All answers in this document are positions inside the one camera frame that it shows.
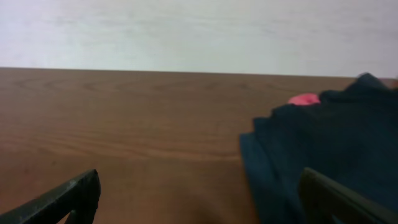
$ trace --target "brown wooden surface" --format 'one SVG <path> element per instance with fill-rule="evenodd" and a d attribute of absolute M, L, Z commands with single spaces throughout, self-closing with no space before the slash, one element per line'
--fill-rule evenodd
<path fill-rule="evenodd" d="M 95 223 L 256 223 L 251 119 L 350 78 L 0 69 L 0 213 L 87 169 Z"/>

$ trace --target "red object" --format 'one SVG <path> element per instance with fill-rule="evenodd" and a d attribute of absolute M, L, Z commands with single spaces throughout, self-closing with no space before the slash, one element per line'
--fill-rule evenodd
<path fill-rule="evenodd" d="M 318 95 L 313 94 L 313 93 L 306 93 L 306 94 L 301 94 L 298 96 L 292 97 L 288 103 L 294 104 L 294 105 L 312 105 L 315 103 L 321 103 L 319 101 Z"/>

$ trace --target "wood grain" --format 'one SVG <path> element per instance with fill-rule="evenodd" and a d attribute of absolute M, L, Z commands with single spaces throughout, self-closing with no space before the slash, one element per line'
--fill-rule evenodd
<path fill-rule="evenodd" d="M 86 169 L 95 223 L 257 223 L 238 134 L 350 78 L 0 69 L 0 212 Z"/>

